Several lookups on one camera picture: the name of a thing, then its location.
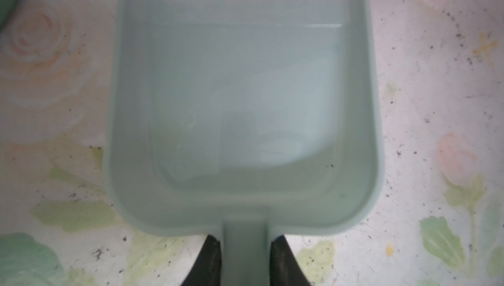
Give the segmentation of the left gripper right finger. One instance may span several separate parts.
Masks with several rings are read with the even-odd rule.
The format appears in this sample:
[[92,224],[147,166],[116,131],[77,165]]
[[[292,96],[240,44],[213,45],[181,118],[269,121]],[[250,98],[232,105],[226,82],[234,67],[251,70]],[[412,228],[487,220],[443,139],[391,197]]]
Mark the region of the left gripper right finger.
[[270,248],[271,286],[310,286],[285,236],[272,242]]

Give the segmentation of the grey-blue dustpan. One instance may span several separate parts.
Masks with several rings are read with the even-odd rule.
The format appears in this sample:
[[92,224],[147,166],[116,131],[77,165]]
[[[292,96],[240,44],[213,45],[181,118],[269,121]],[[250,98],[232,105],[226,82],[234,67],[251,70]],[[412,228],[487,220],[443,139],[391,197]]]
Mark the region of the grey-blue dustpan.
[[103,169],[134,227],[270,285],[275,239],[344,232],[383,187],[370,0],[118,0]]

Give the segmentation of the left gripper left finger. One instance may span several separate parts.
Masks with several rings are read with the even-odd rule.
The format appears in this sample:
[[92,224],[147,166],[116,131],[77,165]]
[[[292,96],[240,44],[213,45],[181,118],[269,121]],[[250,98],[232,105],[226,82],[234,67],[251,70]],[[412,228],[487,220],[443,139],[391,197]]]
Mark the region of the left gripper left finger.
[[220,243],[213,236],[208,235],[181,286],[220,286],[221,266]]

